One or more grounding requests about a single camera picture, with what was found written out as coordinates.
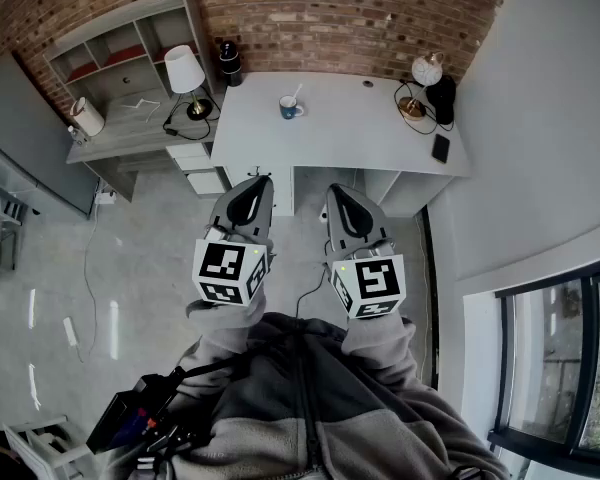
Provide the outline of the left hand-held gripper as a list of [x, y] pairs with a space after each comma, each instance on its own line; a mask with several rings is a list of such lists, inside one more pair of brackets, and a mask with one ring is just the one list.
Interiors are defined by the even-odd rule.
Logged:
[[192, 266], [192, 281], [205, 302], [250, 305], [270, 272], [273, 201], [268, 176], [251, 177], [216, 201], [204, 237], [196, 240]]

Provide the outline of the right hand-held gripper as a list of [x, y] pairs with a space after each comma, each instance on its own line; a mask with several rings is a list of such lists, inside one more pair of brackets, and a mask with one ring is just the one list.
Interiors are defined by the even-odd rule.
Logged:
[[[326, 192], [329, 283], [348, 319], [395, 312], [406, 298], [404, 257], [383, 210], [362, 192], [333, 183]], [[346, 247], [358, 247], [349, 252]]]

